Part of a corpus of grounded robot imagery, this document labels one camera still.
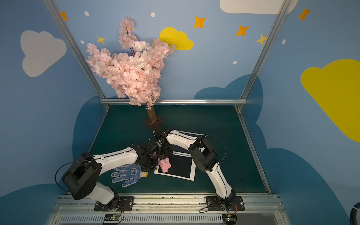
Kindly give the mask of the white drawing tablet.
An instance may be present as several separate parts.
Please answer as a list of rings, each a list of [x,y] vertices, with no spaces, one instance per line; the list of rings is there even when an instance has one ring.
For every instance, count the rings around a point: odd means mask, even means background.
[[[205,134],[199,134],[199,133],[192,133],[192,132],[186,132],[186,131],[179,131],[177,130],[178,133],[183,134],[183,135],[187,135],[190,137],[200,137],[200,136],[206,136]],[[181,154],[190,154],[189,151],[187,149],[184,149],[178,145],[175,145],[173,147],[173,151],[174,152],[180,152]]]
[[[169,157],[169,160],[171,168],[167,173],[163,173],[161,169],[159,169],[158,171],[155,171],[154,174],[184,179],[192,182],[195,180],[196,165],[190,154],[188,155],[175,152]]]

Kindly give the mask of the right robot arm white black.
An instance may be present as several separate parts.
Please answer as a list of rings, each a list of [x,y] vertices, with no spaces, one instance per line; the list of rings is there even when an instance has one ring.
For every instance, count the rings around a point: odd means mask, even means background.
[[[220,168],[220,161],[215,148],[204,134],[171,130],[169,132],[153,132],[160,150],[170,152],[173,146],[187,150],[196,167],[205,172],[216,190],[217,201],[220,206],[230,209],[234,204],[236,193],[228,184]]]

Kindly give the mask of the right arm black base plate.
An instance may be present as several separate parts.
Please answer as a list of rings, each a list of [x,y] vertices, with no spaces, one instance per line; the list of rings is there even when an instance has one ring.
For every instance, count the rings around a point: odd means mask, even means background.
[[[206,196],[205,203],[207,204],[208,211],[245,211],[245,203],[241,196],[236,196],[229,206],[225,206],[225,203],[221,203],[217,196]]]

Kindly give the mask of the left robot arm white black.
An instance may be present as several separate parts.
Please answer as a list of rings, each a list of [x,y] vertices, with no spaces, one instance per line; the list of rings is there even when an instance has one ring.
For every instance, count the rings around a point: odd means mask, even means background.
[[[66,163],[70,167],[61,177],[66,186],[63,190],[70,193],[74,200],[89,198],[102,204],[106,211],[116,211],[121,206],[119,195],[98,179],[107,171],[130,164],[147,172],[157,167],[158,159],[139,146],[100,155],[85,152],[77,160]]]

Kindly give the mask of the pink cloth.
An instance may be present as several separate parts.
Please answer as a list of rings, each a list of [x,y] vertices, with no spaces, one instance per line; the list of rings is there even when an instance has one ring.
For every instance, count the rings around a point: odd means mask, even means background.
[[[156,159],[158,160],[158,166],[156,167],[155,171],[158,171],[159,169],[161,169],[161,171],[163,173],[167,173],[168,170],[171,168],[171,163],[170,163],[169,157],[160,159],[156,153],[154,153],[153,156],[155,156]]]

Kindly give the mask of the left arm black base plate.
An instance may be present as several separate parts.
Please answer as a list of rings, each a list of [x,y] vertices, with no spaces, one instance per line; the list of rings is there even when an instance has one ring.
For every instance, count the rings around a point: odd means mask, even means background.
[[[130,212],[134,205],[133,196],[115,196],[108,204],[96,201],[95,212]]]

